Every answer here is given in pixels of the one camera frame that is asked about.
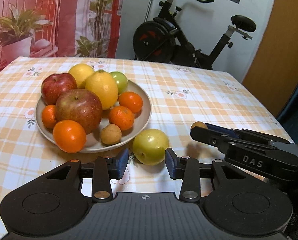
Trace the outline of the yellow-green apple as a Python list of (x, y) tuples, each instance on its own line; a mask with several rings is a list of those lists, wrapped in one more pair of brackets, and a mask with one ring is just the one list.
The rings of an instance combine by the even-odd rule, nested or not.
[(133, 140), (132, 151), (144, 165), (158, 165), (165, 159), (165, 150), (170, 146), (167, 135), (158, 129), (141, 131)]

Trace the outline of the small brown ball fruit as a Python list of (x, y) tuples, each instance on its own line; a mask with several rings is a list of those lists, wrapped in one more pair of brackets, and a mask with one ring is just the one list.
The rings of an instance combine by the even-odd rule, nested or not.
[(206, 124), (203, 123), (203, 122), (200, 122), (200, 121), (196, 121), (196, 122), (194, 122), (194, 123), (191, 125), (191, 128), (190, 128), (190, 129), (193, 129), (194, 127), (200, 127), (200, 128), (203, 128), (203, 129), (208, 129), (208, 127), (206, 126)]

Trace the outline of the front orange mandarin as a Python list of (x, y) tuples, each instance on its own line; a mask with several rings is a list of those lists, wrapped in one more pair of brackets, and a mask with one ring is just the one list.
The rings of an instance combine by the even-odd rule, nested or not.
[(67, 153), (77, 153), (86, 143), (84, 128), (73, 120), (59, 121), (53, 129), (52, 135), (56, 145)]

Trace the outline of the orange mandarin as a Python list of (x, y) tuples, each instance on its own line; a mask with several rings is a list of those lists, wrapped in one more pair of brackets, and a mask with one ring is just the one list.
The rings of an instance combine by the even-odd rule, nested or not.
[(53, 129), (52, 135), (56, 145), (67, 153), (77, 153), (86, 143), (84, 128), (73, 120), (59, 121)]
[(134, 124), (134, 114), (127, 107), (116, 106), (110, 110), (108, 120), (110, 124), (115, 124), (122, 131), (126, 131)]
[(41, 114), (42, 123), (48, 129), (53, 129), (57, 123), (56, 120), (56, 106), (47, 105)]
[(119, 95), (118, 102), (120, 106), (127, 107), (133, 113), (138, 113), (142, 109), (142, 98), (135, 92), (123, 92)]

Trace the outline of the middle orange mandarin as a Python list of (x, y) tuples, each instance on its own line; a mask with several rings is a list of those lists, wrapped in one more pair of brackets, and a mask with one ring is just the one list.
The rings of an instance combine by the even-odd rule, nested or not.
[(108, 120), (110, 124), (115, 124), (122, 131), (126, 131), (134, 124), (134, 114), (127, 107), (116, 106), (110, 110)]

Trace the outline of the rear right orange mandarin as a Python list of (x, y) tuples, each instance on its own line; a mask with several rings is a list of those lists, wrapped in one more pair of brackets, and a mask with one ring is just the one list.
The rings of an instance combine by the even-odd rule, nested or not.
[(138, 113), (142, 109), (142, 98), (135, 92), (123, 92), (119, 95), (118, 102), (120, 106), (127, 107), (133, 113)]

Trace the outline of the left orange mandarin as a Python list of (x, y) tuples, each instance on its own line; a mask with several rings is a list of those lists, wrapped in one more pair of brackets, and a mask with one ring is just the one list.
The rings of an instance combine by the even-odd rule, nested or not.
[(47, 105), (41, 114), (42, 123), (48, 129), (53, 129), (57, 123), (56, 120), (56, 106)]

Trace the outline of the front yellow lemon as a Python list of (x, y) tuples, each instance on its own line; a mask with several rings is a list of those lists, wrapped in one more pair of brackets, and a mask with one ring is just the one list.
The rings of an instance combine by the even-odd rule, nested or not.
[(104, 111), (113, 107), (118, 100), (116, 81), (103, 69), (94, 72), (87, 78), (85, 89), (92, 91), (99, 97)]

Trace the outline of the yellow lemon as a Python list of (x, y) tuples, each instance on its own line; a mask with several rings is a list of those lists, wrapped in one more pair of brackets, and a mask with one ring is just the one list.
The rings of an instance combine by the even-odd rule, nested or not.
[(113, 107), (118, 100), (116, 81), (103, 69), (94, 72), (87, 78), (85, 89), (92, 91), (99, 97), (104, 111)]
[(84, 89), (86, 80), (94, 73), (94, 69), (90, 65), (79, 63), (71, 67), (68, 73), (74, 77), (77, 87)]

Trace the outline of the wooden door panel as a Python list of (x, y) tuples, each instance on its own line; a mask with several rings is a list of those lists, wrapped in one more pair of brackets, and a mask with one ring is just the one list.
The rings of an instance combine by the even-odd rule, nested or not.
[(274, 0), (266, 31), (242, 84), (274, 116), (298, 85), (298, 0)]

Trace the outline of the small green apple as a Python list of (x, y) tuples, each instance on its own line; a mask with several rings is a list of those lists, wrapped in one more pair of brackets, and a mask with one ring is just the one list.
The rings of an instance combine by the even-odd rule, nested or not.
[(123, 93), (128, 86), (128, 78), (122, 72), (110, 72), (112, 78), (116, 81), (116, 85), (118, 87), (118, 94)]

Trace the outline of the dark red apple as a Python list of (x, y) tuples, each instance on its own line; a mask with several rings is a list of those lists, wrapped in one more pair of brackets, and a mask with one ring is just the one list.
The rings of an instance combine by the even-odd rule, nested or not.
[(68, 90), (76, 88), (76, 80), (71, 74), (51, 74), (42, 82), (42, 99), (47, 105), (55, 105), (60, 95)]

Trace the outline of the rear yellow lemon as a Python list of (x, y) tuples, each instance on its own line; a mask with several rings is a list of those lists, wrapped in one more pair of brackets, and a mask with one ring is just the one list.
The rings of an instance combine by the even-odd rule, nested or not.
[(86, 80), (94, 73), (94, 69), (90, 65), (79, 63), (71, 67), (68, 73), (74, 77), (77, 87), (84, 89)]

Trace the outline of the black exercise bike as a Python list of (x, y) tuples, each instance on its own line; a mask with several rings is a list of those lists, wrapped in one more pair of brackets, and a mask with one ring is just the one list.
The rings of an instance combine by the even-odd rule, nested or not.
[[(231, 48), (230, 42), (233, 33), (237, 32), (245, 40), (251, 39), (249, 33), (256, 31), (256, 23), (242, 15), (232, 16), (232, 25), (222, 35), (220, 40), (209, 55), (197, 50), (188, 41), (175, 16), (182, 9), (176, 7), (176, 12), (171, 13), (170, 8), (174, 0), (159, 2), (161, 10), (157, 17), (139, 25), (133, 35), (133, 50), (135, 58), (140, 61), (173, 63), (176, 65), (212, 70), (221, 51)], [(214, 0), (196, 0), (200, 3), (212, 3)]]

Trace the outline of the pink printed backdrop curtain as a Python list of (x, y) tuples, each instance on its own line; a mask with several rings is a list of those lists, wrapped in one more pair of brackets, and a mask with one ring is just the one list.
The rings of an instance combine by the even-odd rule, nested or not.
[(124, 0), (0, 0), (0, 72), (20, 56), (114, 58)]

